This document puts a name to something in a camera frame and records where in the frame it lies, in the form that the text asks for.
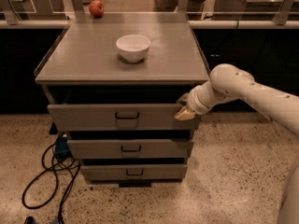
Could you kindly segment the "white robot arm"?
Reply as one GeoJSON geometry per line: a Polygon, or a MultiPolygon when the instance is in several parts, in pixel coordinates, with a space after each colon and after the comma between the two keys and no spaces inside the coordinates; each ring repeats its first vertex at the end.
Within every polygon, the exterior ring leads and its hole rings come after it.
{"type": "MultiPolygon", "coordinates": [[[[254,77],[231,64],[212,69],[208,81],[183,94],[177,120],[195,119],[215,105],[241,100],[280,129],[299,137],[299,97],[255,81],[254,77]]],[[[287,176],[278,210],[277,224],[299,224],[299,160],[287,176]]]]}

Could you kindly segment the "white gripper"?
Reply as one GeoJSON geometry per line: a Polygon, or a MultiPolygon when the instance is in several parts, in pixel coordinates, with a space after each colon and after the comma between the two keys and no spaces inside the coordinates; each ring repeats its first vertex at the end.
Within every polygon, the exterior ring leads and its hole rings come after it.
{"type": "Polygon", "coordinates": [[[175,115],[175,119],[183,121],[195,118],[195,114],[203,115],[209,112],[217,103],[217,97],[210,82],[198,85],[189,93],[184,93],[177,99],[177,103],[184,105],[175,115]]]}

